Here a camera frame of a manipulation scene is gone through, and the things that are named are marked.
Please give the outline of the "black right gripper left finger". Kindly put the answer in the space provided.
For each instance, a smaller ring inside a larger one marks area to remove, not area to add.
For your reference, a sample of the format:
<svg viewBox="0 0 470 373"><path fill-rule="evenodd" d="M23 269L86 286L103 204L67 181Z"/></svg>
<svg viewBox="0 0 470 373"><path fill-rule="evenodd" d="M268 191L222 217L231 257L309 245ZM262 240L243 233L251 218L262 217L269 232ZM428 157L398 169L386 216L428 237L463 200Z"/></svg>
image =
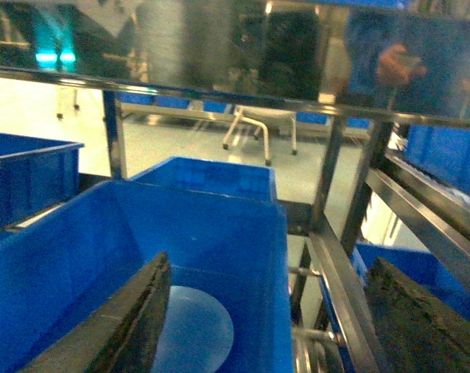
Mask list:
<svg viewBox="0 0 470 373"><path fill-rule="evenodd" d="M21 372L149 372L172 286L168 254L160 252L70 333Z"/></svg>

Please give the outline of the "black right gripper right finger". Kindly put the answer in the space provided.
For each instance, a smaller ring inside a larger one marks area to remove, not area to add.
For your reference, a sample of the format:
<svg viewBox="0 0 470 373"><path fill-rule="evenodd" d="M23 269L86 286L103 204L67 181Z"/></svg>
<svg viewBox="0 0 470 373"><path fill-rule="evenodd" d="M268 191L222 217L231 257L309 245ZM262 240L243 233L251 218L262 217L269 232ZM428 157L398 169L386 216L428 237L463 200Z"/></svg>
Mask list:
<svg viewBox="0 0 470 373"><path fill-rule="evenodd" d="M365 289L393 372L470 372L470 322L382 257Z"/></svg>

